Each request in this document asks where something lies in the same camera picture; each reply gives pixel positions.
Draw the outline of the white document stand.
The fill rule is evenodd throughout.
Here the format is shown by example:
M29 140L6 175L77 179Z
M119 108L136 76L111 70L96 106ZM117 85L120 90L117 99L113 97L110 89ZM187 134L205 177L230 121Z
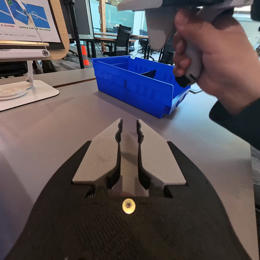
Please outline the white document stand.
M10 62L12 62L12 64L7 64L7 68L5 70L10 69L11 65L14 65L14 63L18 61L6 61L5 63ZM59 91L57 89L53 88L47 83L44 83L41 80L34 80L33 60L24 61L24 64L25 73L27 73L27 78L25 80L21 82L9 84L5 83L1 85L1 112L23 105L27 105L29 103L34 103L40 100L48 99L59 94Z

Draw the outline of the black office chair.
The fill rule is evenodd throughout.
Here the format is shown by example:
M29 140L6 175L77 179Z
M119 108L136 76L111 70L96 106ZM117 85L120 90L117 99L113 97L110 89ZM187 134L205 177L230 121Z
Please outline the black office chair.
M114 48L112 45L105 45L109 48L109 51L103 52L103 55L107 55L109 57L129 55L129 39L131 32L131 27L126 27L120 24Z
M175 49L173 47L173 36L174 34L171 34L169 39L165 42L163 48L161 49L160 56L159 56L159 63L164 63L167 65L173 65L173 55L175 52Z

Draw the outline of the orange traffic cone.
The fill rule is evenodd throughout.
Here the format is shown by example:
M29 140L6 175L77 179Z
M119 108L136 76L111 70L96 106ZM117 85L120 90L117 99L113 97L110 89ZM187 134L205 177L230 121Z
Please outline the orange traffic cone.
M85 68L89 68L89 60L85 45L81 45L83 64Z

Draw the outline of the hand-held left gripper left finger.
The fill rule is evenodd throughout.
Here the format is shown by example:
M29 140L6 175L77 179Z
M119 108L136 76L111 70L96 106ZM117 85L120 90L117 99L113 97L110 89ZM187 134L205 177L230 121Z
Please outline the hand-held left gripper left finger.
M95 136L72 179L73 184L111 189L121 174L121 133L123 120L118 119Z

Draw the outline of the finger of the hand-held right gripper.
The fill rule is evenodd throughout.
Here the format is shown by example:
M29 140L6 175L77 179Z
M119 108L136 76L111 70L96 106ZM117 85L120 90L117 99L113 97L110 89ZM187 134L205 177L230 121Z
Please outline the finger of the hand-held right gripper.
M119 11L145 11L148 40L152 50L160 50L175 31L174 17L177 1L174 0L124 0Z

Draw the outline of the person's right hand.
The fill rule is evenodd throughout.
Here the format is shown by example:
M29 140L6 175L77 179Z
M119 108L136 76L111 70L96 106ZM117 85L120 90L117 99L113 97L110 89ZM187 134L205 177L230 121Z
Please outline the person's right hand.
M203 54L198 86L215 96L230 115L238 115L259 99L259 58L231 11L221 13L210 24L193 11L179 9L174 23L175 76L183 76L190 66L184 52L187 42L191 42Z

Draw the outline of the brown-edged grey desk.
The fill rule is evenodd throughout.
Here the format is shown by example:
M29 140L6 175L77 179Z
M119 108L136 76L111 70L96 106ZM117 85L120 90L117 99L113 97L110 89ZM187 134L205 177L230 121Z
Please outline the brown-edged grey desk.
M34 80L41 80L54 88L83 83L95 79L96 76L93 68L34 75Z

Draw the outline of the wooden backing board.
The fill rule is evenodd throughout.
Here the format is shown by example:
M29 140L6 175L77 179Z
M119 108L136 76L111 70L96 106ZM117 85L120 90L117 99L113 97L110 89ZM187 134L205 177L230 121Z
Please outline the wooden backing board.
M17 1L26 12L21 1ZM41 41L1 41L0 40L0 61L32 61L32 60L57 60L63 58L69 50L69 38L65 25L60 1L51 0L51 8L57 32L60 36L60 43Z

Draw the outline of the wooden support post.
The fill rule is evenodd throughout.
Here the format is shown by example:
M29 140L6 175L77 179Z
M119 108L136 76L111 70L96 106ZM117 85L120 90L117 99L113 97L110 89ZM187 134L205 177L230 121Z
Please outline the wooden support post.
M99 0L100 31L106 32L106 10L105 0Z

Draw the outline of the printed instruction sheet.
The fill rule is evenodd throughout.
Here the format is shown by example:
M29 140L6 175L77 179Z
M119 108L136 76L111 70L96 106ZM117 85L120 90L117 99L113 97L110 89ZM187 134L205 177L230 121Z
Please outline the printed instruction sheet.
M26 12L17 1L0 1L1 41L31 41L60 43L51 2L48 0L22 0Z

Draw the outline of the silver-framed dark panel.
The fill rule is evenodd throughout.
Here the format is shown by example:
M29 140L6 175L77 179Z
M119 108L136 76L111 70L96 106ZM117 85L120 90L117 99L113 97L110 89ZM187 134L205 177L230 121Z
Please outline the silver-framed dark panel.
M74 40L75 36L68 1L60 0L60 5L63 12L68 37L70 40ZM74 9L80 40L94 41L95 37L89 0L75 0Z

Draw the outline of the blue divided plastic bin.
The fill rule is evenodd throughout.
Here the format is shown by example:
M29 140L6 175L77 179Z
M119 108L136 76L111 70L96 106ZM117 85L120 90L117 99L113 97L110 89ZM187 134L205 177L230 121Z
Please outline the blue divided plastic bin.
M92 59L98 90L157 118L170 115L190 91L173 66L128 56Z

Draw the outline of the black stanchion pole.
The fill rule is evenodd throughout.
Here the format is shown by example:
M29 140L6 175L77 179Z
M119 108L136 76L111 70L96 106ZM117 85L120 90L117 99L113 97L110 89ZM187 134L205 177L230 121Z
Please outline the black stanchion pole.
M85 66L84 66L84 62L83 62L82 49L81 49L81 45L80 45L80 37L79 37L79 32L78 32L77 20L76 20L75 1L74 0L64 0L63 2L65 5L67 5L67 7L69 9L72 28L73 28L75 42L76 42L77 51L78 51L80 68L84 69Z

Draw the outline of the long wooden top table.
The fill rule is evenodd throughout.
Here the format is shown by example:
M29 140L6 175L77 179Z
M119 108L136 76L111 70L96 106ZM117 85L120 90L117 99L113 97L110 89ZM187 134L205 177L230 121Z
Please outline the long wooden top table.
M130 43L136 41L134 38L131 38L131 36L132 35L130 35L130 39L129 39L129 52L130 52ZM107 35L95 36L95 42L104 43L104 47L106 47L105 45L112 45L112 47L114 48L116 38L117 36L107 36Z

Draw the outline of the person's right forearm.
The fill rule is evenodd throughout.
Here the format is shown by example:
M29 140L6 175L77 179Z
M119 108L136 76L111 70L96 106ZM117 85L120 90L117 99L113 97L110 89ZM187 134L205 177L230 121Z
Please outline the person's right forearm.
M260 150L260 99L235 116L230 115L217 101L209 113L209 118Z

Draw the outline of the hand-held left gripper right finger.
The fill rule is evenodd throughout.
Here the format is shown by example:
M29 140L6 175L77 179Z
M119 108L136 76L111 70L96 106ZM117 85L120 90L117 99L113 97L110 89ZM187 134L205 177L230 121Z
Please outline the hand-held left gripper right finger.
M165 138L149 125L138 119L138 179L144 189L151 185L164 189L166 186L186 185L186 179Z

